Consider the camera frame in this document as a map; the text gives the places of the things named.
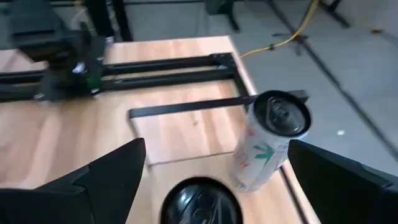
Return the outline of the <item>black aluminium table frame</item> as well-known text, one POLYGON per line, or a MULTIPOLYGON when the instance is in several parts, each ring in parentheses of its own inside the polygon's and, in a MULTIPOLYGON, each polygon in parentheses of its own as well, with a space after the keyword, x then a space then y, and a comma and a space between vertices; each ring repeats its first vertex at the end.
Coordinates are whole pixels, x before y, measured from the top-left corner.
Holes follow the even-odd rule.
POLYGON ((239 95, 237 97, 251 96, 244 85, 231 53, 146 62, 103 64, 103 67, 101 92, 232 80, 238 89, 239 95))

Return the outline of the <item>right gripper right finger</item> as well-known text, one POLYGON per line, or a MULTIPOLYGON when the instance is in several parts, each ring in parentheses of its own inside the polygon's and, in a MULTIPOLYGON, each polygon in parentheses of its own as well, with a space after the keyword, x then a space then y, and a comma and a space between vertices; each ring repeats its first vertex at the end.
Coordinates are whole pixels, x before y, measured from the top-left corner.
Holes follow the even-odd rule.
POLYGON ((398 177, 299 140, 295 176, 322 224, 398 224, 398 177))

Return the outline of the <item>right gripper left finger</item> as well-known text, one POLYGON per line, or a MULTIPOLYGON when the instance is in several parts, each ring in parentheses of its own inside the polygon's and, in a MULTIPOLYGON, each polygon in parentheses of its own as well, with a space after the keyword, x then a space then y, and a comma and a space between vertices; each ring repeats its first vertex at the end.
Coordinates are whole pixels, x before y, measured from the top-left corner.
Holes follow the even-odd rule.
POLYGON ((137 138, 36 189, 0 189, 0 224, 125 224, 145 159, 137 138))

